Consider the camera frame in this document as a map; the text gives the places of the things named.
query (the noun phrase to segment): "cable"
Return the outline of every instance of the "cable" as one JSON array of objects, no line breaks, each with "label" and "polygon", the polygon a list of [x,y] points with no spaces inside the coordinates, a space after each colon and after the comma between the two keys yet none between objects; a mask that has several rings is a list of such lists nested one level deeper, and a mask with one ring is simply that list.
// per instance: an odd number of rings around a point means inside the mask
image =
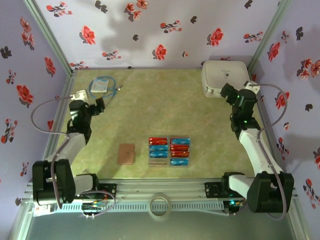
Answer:
[{"label": "cable", "polygon": [[102,214],[105,214],[106,212],[109,212],[111,209],[113,209],[116,205],[116,198],[110,193],[110,192],[107,192],[107,191],[104,191],[104,190],[90,190],[90,191],[83,191],[82,193],[80,193],[79,195],[83,195],[83,194],[96,194],[96,193],[102,193],[102,194],[107,194],[109,195],[110,197],[113,198],[113,205],[108,207],[106,210],[103,210],[103,211],[100,211],[98,213],[92,213],[92,215],[90,216],[89,214],[85,214],[84,212],[82,212],[82,214],[86,217],[86,218],[91,218],[91,219],[94,219],[95,217],[97,216],[100,216]]},{"label": "cable", "polygon": [[57,202],[57,205],[59,207],[59,209],[62,208],[62,204],[60,202],[60,197],[59,197],[59,192],[58,192],[58,186],[57,186],[57,181],[56,181],[56,177],[55,177],[55,161],[57,159],[57,157],[59,156],[61,150],[68,144],[69,142],[69,135],[65,132],[59,132],[59,131],[46,131],[46,130],[43,130],[41,128],[39,128],[35,122],[34,122],[34,114],[36,112],[36,110],[44,105],[44,104],[47,104],[47,103],[51,103],[51,102],[54,102],[54,101],[60,101],[60,100],[66,100],[66,99],[71,99],[72,97],[71,96],[68,96],[68,97],[63,97],[63,98],[59,98],[59,99],[53,99],[53,100],[49,100],[49,101],[45,101],[41,104],[39,104],[38,106],[36,106],[32,113],[31,113],[31,122],[33,124],[33,126],[39,130],[40,132],[42,133],[45,133],[45,134],[60,134],[60,135],[64,135],[66,137],[66,140],[61,144],[61,146],[58,148],[58,150],[56,151],[55,155],[53,156],[53,159],[52,159],[52,162],[51,162],[51,166],[50,166],[50,174],[51,174],[51,177],[52,177],[52,184],[53,184],[53,190],[54,190],[54,195],[55,195],[55,199],[56,199],[56,202]]},{"label": "cable", "polygon": [[285,218],[286,213],[287,213],[287,202],[286,202],[285,191],[284,191],[284,188],[283,188],[283,186],[282,186],[282,184],[281,184],[281,180],[280,180],[280,178],[279,178],[279,176],[278,176],[278,174],[277,174],[277,171],[276,171],[275,167],[273,166],[273,164],[272,164],[272,162],[271,162],[271,160],[270,160],[270,158],[269,158],[269,156],[268,156],[268,154],[267,154],[264,146],[263,146],[262,143],[261,143],[261,133],[262,133],[263,131],[265,131],[267,128],[272,128],[274,125],[276,125],[276,124],[283,118],[283,116],[285,115],[285,113],[286,113],[286,111],[287,111],[288,101],[287,101],[287,97],[286,97],[286,94],[284,93],[284,91],[283,91],[280,87],[278,87],[278,86],[276,86],[276,85],[268,84],[268,83],[262,83],[262,84],[250,84],[250,86],[262,86],[262,87],[263,87],[263,86],[266,86],[266,87],[276,88],[277,90],[280,91],[280,93],[283,95],[283,98],[284,98],[284,109],[283,109],[283,112],[282,112],[282,114],[280,115],[280,117],[279,117],[274,123],[272,123],[271,125],[267,125],[267,126],[263,127],[263,128],[258,132],[258,135],[257,135],[257,138],[256,138],[256,139],[257,139],[257,142],[258,142],[258,144],[259,144],[259,146],[260,146],[260,148],[261,148],[261,150],[262,150],[262,152],[263,152],[263,154],[264,154],[264,156],[265,156],[265,158],[266,158],[266,160],[267,160],[267,162],[268,162],[268,164],[269,164],[269,166],[270,166],[270,168],[271,168],[271,170],[273,171],[273,174],[275,175],[276,182],[278,183],[279,190],[280,190],[280,193],[281,193],[281,199],[282,199],[282,207],[283,207],[283,209],[282,209],[282,215],[281,215],[279,218],[274,217],[274,216],[270,215],[269,213],[267,213],[267,215],[268,215],[270,218],[272,218],[273,220],[281,221],[282,219]]},{"label": "cable", "polygon": [[[112,92],[109,93],[108,95],[105,95],[105,94],[106,94],[106,92],[105,92],[105,93],[102,95],[102,98],[103,98],[103,99],[106,99],[106,98],[108,98],[108,97],[110,97],[110,96],[112,96],[112,98],[115,97],[116,94],[117,94],[117,90],[119,90],[119,89],[122,87],[122,86],[120,86],[120,87],[117,87],[117,88],[116,88],[116,80],[115,80],[112,76],[98,76],[98,77],[96,77],[96,79],[99,79],[99,80],[101,80],[101,81],[103,81],[103,82],[106,82],[106,81],[108,81],[109,79],[111,79],[111,80],[113,81],[113,86],[107,88],[107,92],[108,92],[108,91],[112,91]],[[89,90],[89,93],[90,93],[91,97],[93,97],[94,99],[96,99],[97,97],[94,96],[94,95],[92,94],[92,92],[91,92],[91,88],[92,88],[93,83],[94,83],[94,80],[92,80],[92,81],[90,82],[88,90]]]},{"label": "cable", "polygon": [[63,98],[59,98],[59,99],[53,99],[53,100],[45,101],[45,102],[39,104],[38,106],[36,106],[36,107],[33,109],[33,111],[31,112],[31,122],[32,122],[33,126],[34,126],[37,130],[39,130],[40,132],[45,133],[45,134],[60,134],[60,135],[65,135],[65,136],[67,136],[67,134],[66,134],[65,132],[46,131],[46,130],[41,129],[41,128],[38,127],[38,126],[35,124],[35,122],[34,122],[34,114],[35,114],[36,110],[37,110],[39,107],[41,107],[42,105],[44,105],[44,104],[51,103],[51,102],[55,102],[55,101],[60,101],[60,100],[71,99],[71,98],[72,98],[71,96],[67,96],[67,97],[63,97]]}]

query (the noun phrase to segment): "tape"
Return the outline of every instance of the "tape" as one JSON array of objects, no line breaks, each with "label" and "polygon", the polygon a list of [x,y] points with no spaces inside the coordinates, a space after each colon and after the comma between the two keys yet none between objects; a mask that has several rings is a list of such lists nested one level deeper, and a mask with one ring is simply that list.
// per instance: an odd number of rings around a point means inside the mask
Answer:
[{"label": "tape", "polygon": [[[168,209],[163,215],[155,215],[151,210],[151,206],[152,206],[153,202],[158,199],[164,200],[168,205]],[[150,216],[157,221],[163,221],[163,220],[167,219],[169,214],[171,213],[171,209],[172,209],[172,204],[171,204],[169,197],[161,192],[154,194],[149,201],[148,212],[149,212]]]}]

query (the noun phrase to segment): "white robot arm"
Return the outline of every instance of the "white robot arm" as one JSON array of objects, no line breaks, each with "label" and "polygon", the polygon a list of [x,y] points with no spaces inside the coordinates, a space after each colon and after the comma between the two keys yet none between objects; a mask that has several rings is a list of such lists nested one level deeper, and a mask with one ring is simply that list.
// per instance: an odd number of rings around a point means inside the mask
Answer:
[{"label": "white robot arm", "polygon": [[33,199],[38,205],[72,203],[76,195],[96,190],[99,181],[96,174],[82,174],[73,177],[71,164],[79,151],[86,146],[91,137],[91,118],[104,112],[102,98],[95,100],[96,105],[88,104],[88,99],[73,100],[69,104],[71,119],[67,123],[66,138],[60,147],[44,161],[36,161],[32,166]]},{"label": "white robot arm", "polygon": [[226,172],[222,177],[224,182],[222,186],[224,186],[223,191],[234,191],[246,198],[250,210],[254,213],[281,213],[283,198],[280,188],[283,189],[288,211],[294,179],[290,173],[284,173],[279,167],[264,140],[258,139],[260,126],[252,117],[258,91],[259,88],[252,86],[250,82],[239,91],[228,83],[221,90],[221,96],[227,97],[227,103],[232,105],[231,129],[245,148],[255,176],[247,178],[240,172]]}]

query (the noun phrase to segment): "white device box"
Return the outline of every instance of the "white device box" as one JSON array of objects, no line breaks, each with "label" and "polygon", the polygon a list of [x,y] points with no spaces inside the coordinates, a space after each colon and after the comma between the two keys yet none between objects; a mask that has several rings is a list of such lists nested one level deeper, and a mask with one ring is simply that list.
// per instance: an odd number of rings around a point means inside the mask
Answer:
[{"label": "white device box", "polygon": [[202,91],[208,98],[221,98],[226,83],[236,90],[244,89],[250,81],[246,64],[242,61],[205,61],[201,72]]}]

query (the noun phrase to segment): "blue cable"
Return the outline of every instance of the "blue cable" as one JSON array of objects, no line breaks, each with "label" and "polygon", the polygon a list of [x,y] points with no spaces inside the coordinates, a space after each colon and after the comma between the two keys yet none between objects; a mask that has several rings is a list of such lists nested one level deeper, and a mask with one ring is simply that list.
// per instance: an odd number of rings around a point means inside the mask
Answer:
[{"label": "blue cable", "polygon": [[[98,76],[98,77],[96,77],[96,79],[100,79],[100,80],[103,81],[103,82],[106,82],[106,81],[108,81],[109,79],[111,79],[111,80],[113,81],[113,87],[108,87],[108,88],[107,88],[107,91],[112,91],[112,92],[109,93],[108,95],[103,95],[103,96],[102,96],[103,99],[106,99],[106,98],[108,98],[108,97],[110,97],[110,96],[112,96],[112,97],[114,98],[114,97],[116,96],[116,94],[117,94],[116,80],[115,80],[112,76]],[[92,80],[92,81],[90,82],[90,84],[89,84],[89,93],[90,93],[91,97],[93,97],[94,99],[96,99],[97,97],[94,96],[94,95],[92,94],[92,92],[91,92],[91,88],[92,88],[93,83],[94,83],[94,80]]]}]

